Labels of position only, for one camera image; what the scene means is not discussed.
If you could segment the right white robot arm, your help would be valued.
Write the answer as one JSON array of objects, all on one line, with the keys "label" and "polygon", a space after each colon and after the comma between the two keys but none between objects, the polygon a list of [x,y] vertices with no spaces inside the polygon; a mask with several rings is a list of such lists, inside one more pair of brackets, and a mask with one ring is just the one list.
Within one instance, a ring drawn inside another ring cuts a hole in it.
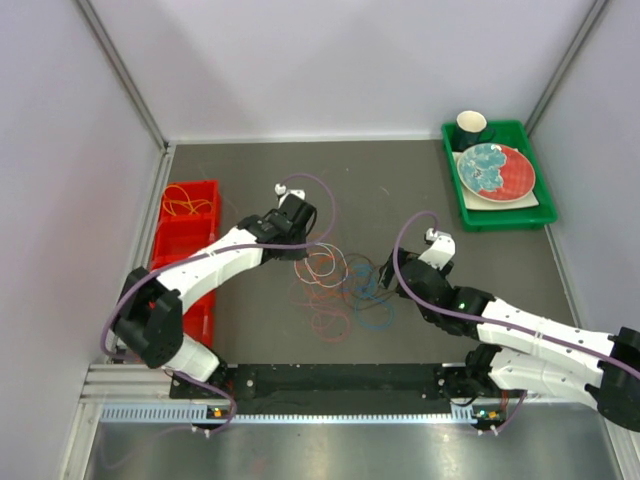
[{"label": "right white robot arm", "polygon": [[465,360],[474,396],[532,392],[590,407],[610,422],[639,429],[639,333],[589,331],[529,313],[472,287],[453,286],[453,238],[434,228],[422,253],[394,246],[379,283],[415,302],[423,319],[453,336],[478,341]]}]

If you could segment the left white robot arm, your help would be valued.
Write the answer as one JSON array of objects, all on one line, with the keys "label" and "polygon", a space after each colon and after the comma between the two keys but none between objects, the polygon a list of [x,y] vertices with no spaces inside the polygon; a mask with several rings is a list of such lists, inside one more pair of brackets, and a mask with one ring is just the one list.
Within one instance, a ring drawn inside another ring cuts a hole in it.
[{"label": "left white robot arm", "polygon": [[140,267],[125,282],[110,329],[150,369],[192,378],[205,396],[226,387],[227,364],[184,330],[183,316],[236,275],[272,260],[306,256],[308,227],[317,209],[302,190],[276,186],[278,206],[242,219],[226,235],[191,256],[154,271]]}]

